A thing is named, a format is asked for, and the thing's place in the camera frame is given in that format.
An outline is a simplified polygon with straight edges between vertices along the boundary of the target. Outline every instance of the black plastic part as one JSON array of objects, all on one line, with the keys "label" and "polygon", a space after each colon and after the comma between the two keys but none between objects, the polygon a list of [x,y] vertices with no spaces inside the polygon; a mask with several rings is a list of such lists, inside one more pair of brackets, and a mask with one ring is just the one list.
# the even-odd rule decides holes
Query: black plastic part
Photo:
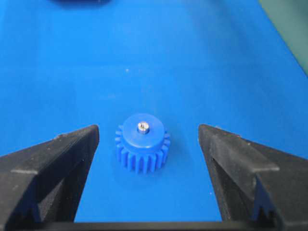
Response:
[{"label": "black plastic part", "polygon": [[275,231],[257,222],[129,222],[129,223],[48,223],[35,224],[38,231]]},{"label": "black plastic part", "polygon": [[199,142],[223,220],[308,230],[308,161],[207,125]]},{"label": "black plastic part", "polygon": [[73,221],[99,142],[97,126],[0,158],[0,231]]}]

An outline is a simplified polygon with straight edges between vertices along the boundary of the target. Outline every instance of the metal pin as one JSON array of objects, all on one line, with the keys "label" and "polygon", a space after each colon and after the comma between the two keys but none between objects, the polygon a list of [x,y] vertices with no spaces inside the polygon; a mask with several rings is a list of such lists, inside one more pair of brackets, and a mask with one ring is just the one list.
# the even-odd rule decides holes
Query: metal pin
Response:
[{"label": "metal pin", "polygon": [[150,125],[147,122],[142,121],[138,124],[139,133],[146,134],[149,132],[149,130],[150,130]]}]

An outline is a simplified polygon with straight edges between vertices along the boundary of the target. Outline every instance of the plastic gear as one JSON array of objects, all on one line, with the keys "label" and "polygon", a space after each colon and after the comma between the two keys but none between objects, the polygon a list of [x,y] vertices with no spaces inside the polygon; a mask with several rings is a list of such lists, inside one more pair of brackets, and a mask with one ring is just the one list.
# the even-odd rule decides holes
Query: plastic gear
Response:
[{"label": "plastic gear", "polygon": [[[146,122],[149,131],[138,131],[139,123]],[[135,114],[129,117],[115,132],[116,156],[129,171],[146,174],[160,169],[167,160],[170,135],[153,115]]]}]

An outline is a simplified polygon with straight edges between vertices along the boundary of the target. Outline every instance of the blue gear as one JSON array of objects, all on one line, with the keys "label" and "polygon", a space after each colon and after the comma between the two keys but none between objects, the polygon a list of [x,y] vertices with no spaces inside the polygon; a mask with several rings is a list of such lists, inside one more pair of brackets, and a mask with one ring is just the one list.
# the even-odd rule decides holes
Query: blue gear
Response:
[{"label": "blue gear", "polygon": [[[149,132],[141,134],[138,123],[147,122]],[[136,173],[154,172],[167,160],[170,135],[159,119],[149,114],[129,117],[115,132],[116,155],[122,166]]]}]

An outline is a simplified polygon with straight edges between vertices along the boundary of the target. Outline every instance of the dark blue object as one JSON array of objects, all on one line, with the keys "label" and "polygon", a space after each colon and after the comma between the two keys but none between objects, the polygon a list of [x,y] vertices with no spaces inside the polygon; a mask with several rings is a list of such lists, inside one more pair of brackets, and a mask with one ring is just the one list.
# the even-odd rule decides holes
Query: dark blue object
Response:
[{"label": "dark blue object", "polygon": [[135,114],[115,132],[116,155],[122,166],[136,173],[154,172],[167,160],[170,136],[159,119],[149,114]]}]

